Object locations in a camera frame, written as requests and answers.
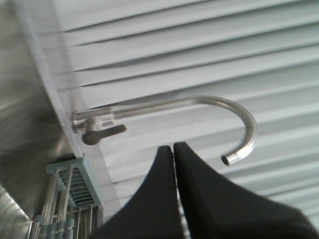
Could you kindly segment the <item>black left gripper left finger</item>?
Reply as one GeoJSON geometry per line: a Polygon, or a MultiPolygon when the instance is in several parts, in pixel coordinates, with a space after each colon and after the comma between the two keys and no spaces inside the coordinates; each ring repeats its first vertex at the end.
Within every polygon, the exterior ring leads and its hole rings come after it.
{"type": "Polygon", "coordinates": [[[132,198],[92,239],[182,239],[173,154],[160,146],[144,181],[132,198]]]}

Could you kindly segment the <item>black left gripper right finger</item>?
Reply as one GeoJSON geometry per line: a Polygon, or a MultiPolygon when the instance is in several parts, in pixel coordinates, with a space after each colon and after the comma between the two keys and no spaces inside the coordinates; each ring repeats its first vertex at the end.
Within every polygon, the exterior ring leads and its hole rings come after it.
{"type": "Polygon", "coordinates": [[[181,203],[193,239],[317,239],[297,208],[228,180],[185,142],[173,146],[181,203]]]}

